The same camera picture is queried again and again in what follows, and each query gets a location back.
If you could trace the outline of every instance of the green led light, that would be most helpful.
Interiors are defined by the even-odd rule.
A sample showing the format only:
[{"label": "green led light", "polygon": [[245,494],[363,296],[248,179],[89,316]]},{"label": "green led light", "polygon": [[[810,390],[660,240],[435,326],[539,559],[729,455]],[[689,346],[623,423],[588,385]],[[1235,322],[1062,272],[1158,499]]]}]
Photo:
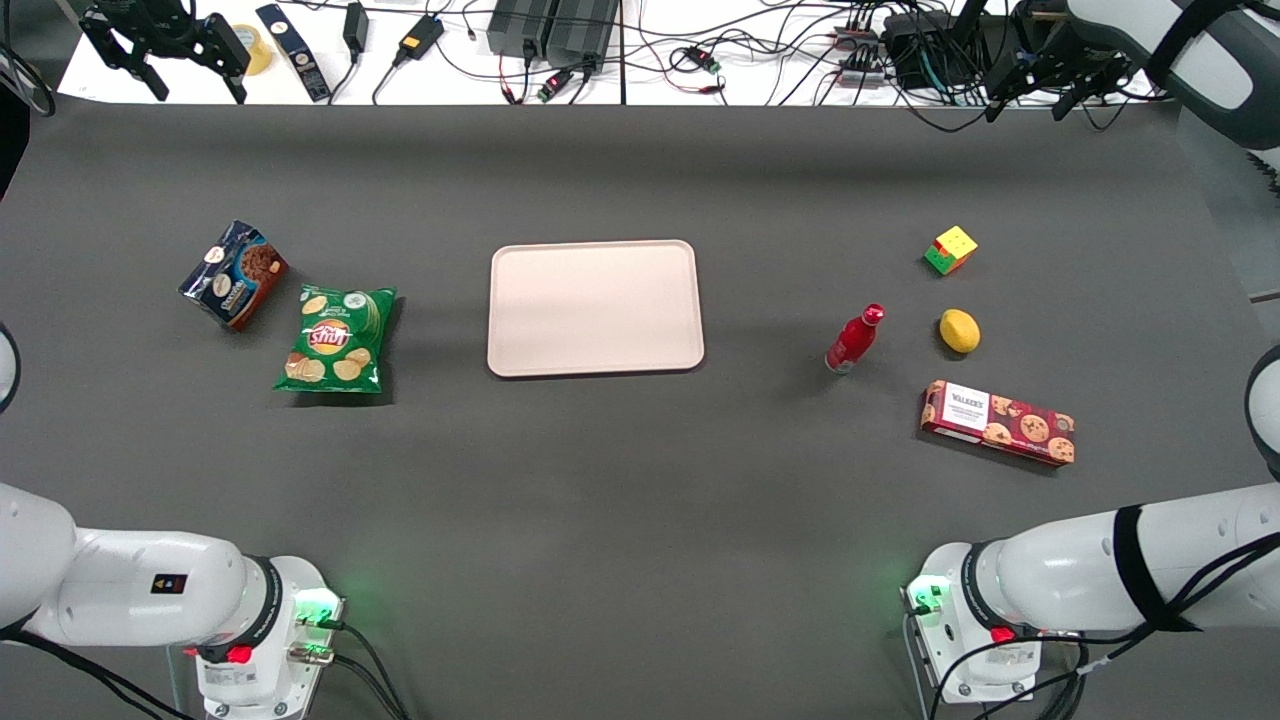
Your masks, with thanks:
[{"label": "green led light", "polygon": [[293,598],[293,612],[298,620],[320,623],[335,618],[340,602],[338,596],[328,588],[300,591]]},{"label": "green led light", "polygon": [[908,585],[908,596],[915,600],[918,606],[923,605],[932,610],[942,607],[946,592],[951,588],[950,580],[938,575],[920,575]]}]

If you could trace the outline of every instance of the lemon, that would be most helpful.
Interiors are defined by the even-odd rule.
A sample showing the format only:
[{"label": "lemon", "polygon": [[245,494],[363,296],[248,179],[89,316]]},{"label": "lemon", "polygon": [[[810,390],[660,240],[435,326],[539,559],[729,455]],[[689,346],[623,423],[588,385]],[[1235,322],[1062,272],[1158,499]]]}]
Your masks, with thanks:
[{"label": "lemon", "polygon": [[956,352],[973,352],[982,340],[982,332],[978,331],[978,322],[973,315],[955,307],[942,314],[938,333],[942,336],[942,342]]}]

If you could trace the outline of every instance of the red cookie box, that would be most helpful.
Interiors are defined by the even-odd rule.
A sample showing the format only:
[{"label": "red cookie box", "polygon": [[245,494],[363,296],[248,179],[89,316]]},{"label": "red cookie box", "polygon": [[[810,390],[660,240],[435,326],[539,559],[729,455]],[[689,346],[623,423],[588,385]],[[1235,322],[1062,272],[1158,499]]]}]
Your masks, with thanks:
[{"label": "red cookie box", "polygon": [[1070,415],[947,380],[933,380],[924,391],[920,428],[1050,465],[1075,462]]}]

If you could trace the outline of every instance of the chip bag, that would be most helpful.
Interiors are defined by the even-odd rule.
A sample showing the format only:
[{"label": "chip bag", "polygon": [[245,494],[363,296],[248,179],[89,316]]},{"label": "chip bag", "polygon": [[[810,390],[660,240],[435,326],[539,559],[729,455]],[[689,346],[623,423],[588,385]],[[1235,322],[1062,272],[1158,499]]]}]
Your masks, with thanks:
[{"label": "chip bag", "polygon": [[396,288],[369,292],[302,286],[302,331],[275,389],[383,392],[378,355]]}]

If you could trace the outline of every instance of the white table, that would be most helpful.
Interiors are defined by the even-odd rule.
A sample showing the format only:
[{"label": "white table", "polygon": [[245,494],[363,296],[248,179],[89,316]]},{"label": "white table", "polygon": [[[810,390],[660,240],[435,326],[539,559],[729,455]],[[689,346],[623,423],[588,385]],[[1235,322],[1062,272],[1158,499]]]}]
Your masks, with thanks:
[{"label": "white table", "polygon": [[[325,78],[333,86],[347,70],[348,54],[342,42],[342,24],[344,3],[330,0],[333,4],[310,10],[300,4],[282,3],[280,6],[292,19],[298,32],[310,45],[316,63],[320,65]],[[200,3],[198,12],[206,15],[212,12],[221,13],[232,24],[250,24],[259,28],[273,50],[274,60],[262,73],[244,78],[244,87],[248,91],[248,102],[256,105],[310,105],[311,100],[302,88],[301,82],[293,69],[285,63],[279,50],[271,44],[270,35],[259,22],[253,9],[265,4],[265,0],[205,0]],[[445,26],[445,33],[436,47],[431,49],[420,61],[407,61],[387,83],[379,94],[380,105],[503,105],[506,100],[499,92],[497,76],[499,73],[499,58],[488,50],[484,29],[489,23],[489,13],[494,0],[479,0],[471,5],[466,19],[476,31],[476,40],[467,37],[463,15],[461,10],[465,0],[449,0],[449,5],[440,5],[439,0],[431,3],[431,10],[443,9],[440,15]],[[795,9],[788,14],[788,8],[782,6],[771,10],[760,0],[623,0],[622,12],[627,26],[639,26],[645,31],[645,40],[659,40],[657,35],[662,32],[686,32],[710,28],[722,23],[728,23],[736,18],[768,10],[758,17],[733,23],[732,27],[742,28],[760,38],[774,40],[786,19],[781,37],[783,42],[797,36],[831,32],[837,24],[845,22],[840,5],[832,4],[829,9],[822,8],[818,0],[809,0],[806,5]],[[378,81],[383,77],[390,64],[399,38],[412,27],[421,15],[421,3],[394,3],[392,0],[371,0],[366,3],[370,10],[367,51],[361,56],[360,67],[352,74],[351,81],[343,87],[337,105],[369,105],[370,96]],[[1006,0],[991,0],[988,9],[993,14],[1005,14]],[[824,15],[838,13],[829,19],[820,19]],[[878,9],[874,13],[873,26],[876,29],[883,27],[883,18],[891,13],[888,8]],[[655,46],[655,53],[643,50],[644,40],[636,29],[626,31],[626,51],[631,63],[641,67],[628,67],[626,69],[626,94],[630,105],[718,105],[721,100],[714,95],[699,95],[696,92],[682,92],[672,87],[662,73],[644,69],[657,69],[660,63],[667,61],[667,55],[673,49],[691,45],[696,40],[712,38],[719,35],[723,28],[701,33],[690,40],[662,41]],[[620,31],[614,28],[612,33],[611,58],[617,58]],[[820,55],[831,46],[828,38],[813,38],[804,45],[805,51]],[[837,59],[842,54],[832,53],[831,59]],[[795,54],[788,59],[783,56],[762,56],[753,54],[744,47],[735,45],[721,45],[716,50],[716,58],[723,65],[721,76],[724,78],[724,101],[728,105],[764,105],[778,104],[791,88],[801,83],[805,72],[814,64],[814,59],[806,54]],[[481,78],[468,77],[457,68],[451,67],[452,60],[457,68],[484,76]],[[216,104],[233,102],[221,79],[212,72],[196,65],[188,60],[155,59],[151,64],[168,83],[170,95],[166,100],[170,104]],[[508,58],[500,63],[509,85],[518,95],[522,86],[522,61]],[[782,70],[781,81],[778,70]],[[791,96],[787,105],[812,105],[814,97],[826,92],[832,81],[828,74],[835,65],[824,64],[812,72],[800,85],[800,88]],[[532,82],[530,83],[529,97],[532,105],[539,102],[532,95],[550,70],[545,63],[534,64]],[[614,105],[621,101],[621,79],[618,63],[611,63],[596,74],[589,87],[577,100],[579,104]],[[716,85],[716,79],[707,73],[680,74],[671,73],[671,79],[684,86],[709,86]],[[553,100],[553,104],[564,104],[568,95],[576,88],[579,78],[575,77],[572,85]],[[777,82],[777,92],[773,92]],[[1144,77],[1138,77],[1130,83],[1130,90],[1137,94],[1147,94],[1149,85]],[[76,54],[67,69],[59,92],[97,100],[104,102],[156,102],[151,92],[141,82],[134,81],[124,70],[111,70],[106,68],[97,53],[81,37]],[[932,91],[915,91],[910,97],[913,105],[928,105],[924,96],[936,95]],[[904,105],[904,97],[891,85],[867,83],[860,92],[855,87],[835,87],[827,96],[826,105],[851,105],[856,97],[858,105],[891,106]],[[1056,96],[1037,94],[1019,101],[1019,105],[1048,105]],[[1124,97],[1115,96],[1114,102],[1123,102]]]}]

